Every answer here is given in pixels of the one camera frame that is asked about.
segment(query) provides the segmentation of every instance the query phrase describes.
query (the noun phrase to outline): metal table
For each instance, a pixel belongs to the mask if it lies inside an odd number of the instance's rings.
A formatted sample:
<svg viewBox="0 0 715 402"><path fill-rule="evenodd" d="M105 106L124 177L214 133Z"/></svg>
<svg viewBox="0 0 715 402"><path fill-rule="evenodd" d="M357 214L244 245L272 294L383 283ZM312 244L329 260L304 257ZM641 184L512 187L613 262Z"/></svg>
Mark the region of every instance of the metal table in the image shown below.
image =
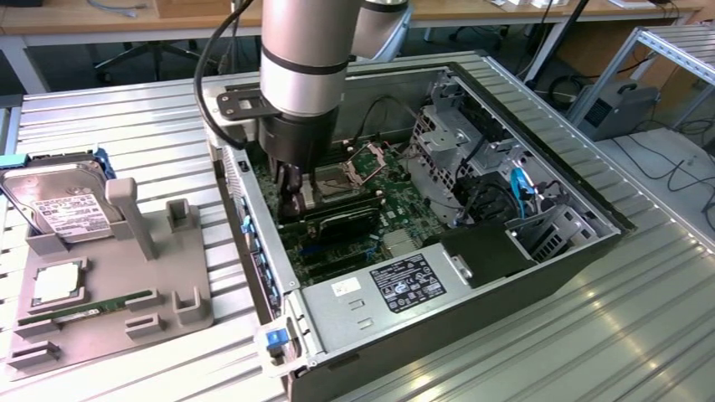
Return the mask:
<svg viewBox="0 0 715 402"><path fill-rule="evenodd" d="M639 27L625 39L621 48L615 54L601 77L595 82L588 93L577 100L568 111L568 120L575 126L583 121L603 87L613 78L623 62L629 57L636 44L645 45L653 52L669 59L675 64L688 70L709 85L685 107L673 126L677 127L695 111L704 99L715 90L715 25L684 25L669 27ZM639 76L652 64L653 59L644 63L633 76Z"/></svg>
<svg viewBox="0 0 715 402"><path fill-rule="evenodd" d="M637 232L536 305L376 380L341 400L704 400L715 395L715 260L711 241L612 163L489 58L453 60L637 225ZM353 70L377 68L351 67ZM241 75L241 81L256 79ZM220 79L236 82L239 77ZM257 325L209 171L186 80L25 98L18 152L101 142L117 174L140 182L141 209L166 198L201 205L216 325L182 338L16 383L0 399L283 400L260 371ZM25 246L22 220L4 216L0 339L8 330Z"/></svg>

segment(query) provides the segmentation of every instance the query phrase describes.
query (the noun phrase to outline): wooden table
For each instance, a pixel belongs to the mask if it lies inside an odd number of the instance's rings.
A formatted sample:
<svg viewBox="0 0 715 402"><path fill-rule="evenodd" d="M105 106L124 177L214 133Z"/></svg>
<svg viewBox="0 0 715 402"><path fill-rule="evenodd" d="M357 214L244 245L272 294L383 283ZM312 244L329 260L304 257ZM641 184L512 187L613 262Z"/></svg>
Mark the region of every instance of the wooden table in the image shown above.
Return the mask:
<svg viewBox="0 0 715 402"><path fill-rule="evenodd" d="M684 21L700 9L703 0L676 0ZM501 8L485 0L411 0L415 6L411 27L435 28L457 26L487 26L537 23L545 9L532 6ZM105 5L126 5L128 0L104 0ZM553 46L557 33L563 30L568 14L577 0L567 6L553 7L545 21L555 23L551 34L533 61L532 71L543 62ZM224 17L157 18L153 9L137 10L137 18L128 18L90 7L85 0L44 0L40 8L6 8L0 16L0 50L10 62L26 93L46 92L41 74L33 66L26 48L61 44L97 44L208 38ZM659 8L652 10L623 10L608 0L591 0L580 21L660 18ZM260 34L261 1L245 10L237 34Z"/></svg>

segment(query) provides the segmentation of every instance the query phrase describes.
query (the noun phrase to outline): green circuit board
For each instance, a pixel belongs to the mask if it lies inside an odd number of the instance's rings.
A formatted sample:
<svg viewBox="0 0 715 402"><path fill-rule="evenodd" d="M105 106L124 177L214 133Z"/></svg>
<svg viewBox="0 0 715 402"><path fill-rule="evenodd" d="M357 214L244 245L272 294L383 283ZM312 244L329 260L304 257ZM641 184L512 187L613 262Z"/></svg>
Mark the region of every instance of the green circuit board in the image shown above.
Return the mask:
<svg viewBox="0 0 715 402"><path fill-rule="evenodd" d="M357 144L356 149L367 143ZM379 223L371 233L331 245L320 253L305 255L305 242L316 222L304 221L277 225L283 246L292 262L292 268L300 282L309 286L351 271L393 258L381 239L385 234L404 229L416 247L432 236L444 232L445 227L424 203L415 185L405 176L403 158L392 148L383 151L385 166L380 172L360 186L360 191L383 192L384 203L379 208ZM365 178L380 166L372 152L359 152L353 158L353 167L361 178ZM345 170L345 164L335 165ZM268 167L253 163L257 183L261 188L268 208L277 221L277 187L272 182Z"/></svg>

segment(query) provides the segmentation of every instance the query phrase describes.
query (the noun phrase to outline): motherboard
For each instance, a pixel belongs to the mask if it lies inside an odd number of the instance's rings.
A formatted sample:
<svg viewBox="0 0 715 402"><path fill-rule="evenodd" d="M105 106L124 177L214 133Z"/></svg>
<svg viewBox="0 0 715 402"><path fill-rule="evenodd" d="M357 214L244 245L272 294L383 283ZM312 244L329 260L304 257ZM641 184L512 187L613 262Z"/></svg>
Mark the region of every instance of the motherboard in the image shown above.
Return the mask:
<svg viewBox="0 0 715 402"><path fill-rule="evenodd" d="M385 142L371 141L336 147L331 163L316 169L316 187L333 197L375 197L361 216L353 213L351 217L343 210L315 219L308 214L300 221L281 224L279 189L268 164L253 163L288 259L307 286L417 250L447 229L411 181L407 164L416 163L416 157L409 150L399 152ZM327 224L348 218L355 220L339 227L337 240L316 243L320 229L327 231Z"/></svg>

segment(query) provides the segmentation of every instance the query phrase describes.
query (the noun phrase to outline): power supply label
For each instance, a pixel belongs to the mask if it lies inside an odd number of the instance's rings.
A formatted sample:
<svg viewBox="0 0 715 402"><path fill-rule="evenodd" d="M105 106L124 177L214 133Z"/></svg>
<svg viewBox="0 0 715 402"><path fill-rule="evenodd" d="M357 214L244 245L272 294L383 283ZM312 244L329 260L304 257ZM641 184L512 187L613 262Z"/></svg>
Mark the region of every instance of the power supply label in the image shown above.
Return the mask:
<svg viewBox="0 0 715 402"><path fill-rule="evenodd" d="M369 271L392 312L403 312L447 291L421 254Z"/></svg>
<svg viewBox="0 0 715 402"><path fill-rule="evenodd" d="M93 194L33 201L32 206L61 237L109 229L109 222Z"/></svg>

